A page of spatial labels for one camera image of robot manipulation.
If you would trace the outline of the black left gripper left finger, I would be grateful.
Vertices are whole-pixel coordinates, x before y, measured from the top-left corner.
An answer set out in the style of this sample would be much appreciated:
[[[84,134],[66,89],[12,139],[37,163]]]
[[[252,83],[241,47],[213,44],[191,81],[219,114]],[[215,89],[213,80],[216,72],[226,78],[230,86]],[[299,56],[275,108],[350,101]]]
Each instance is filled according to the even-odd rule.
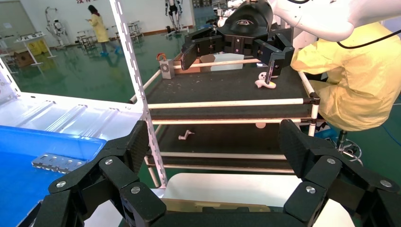
[[[129,226],[152,226],[166,214],[166,205],[138,177],[148,144],[145,121],[129,135],[108,141],[92,161],[49,185],[34,226],[82,227],[106,201]]]

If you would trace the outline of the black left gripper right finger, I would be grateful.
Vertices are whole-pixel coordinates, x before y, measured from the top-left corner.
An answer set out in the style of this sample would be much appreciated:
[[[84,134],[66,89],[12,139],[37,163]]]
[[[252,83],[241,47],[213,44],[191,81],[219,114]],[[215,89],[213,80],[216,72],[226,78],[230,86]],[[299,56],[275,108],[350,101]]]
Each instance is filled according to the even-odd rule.
[[[364,227],[400,226],[401,188],[394,181],[347,160],[330,142],[302,133],[291,120],[280,123],[279,147],[302,181],[285,202],[285,214],[311,227],[333,200]]]

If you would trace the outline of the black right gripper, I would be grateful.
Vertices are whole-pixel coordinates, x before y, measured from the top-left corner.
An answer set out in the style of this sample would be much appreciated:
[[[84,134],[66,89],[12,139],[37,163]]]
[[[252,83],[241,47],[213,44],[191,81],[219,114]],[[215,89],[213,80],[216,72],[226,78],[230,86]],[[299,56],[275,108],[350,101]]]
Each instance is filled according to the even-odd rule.
[[[198,57],[226,52],[253,55],[268,66],[264,79],[270,84],[272,76],[290,65],[294,53],[291,42],[281,33],[268,38],[273,20],[271,5],[266,0],[247,0],[217,29],[203,28],[185,36],[181,50],[181,69],[189,69]]]

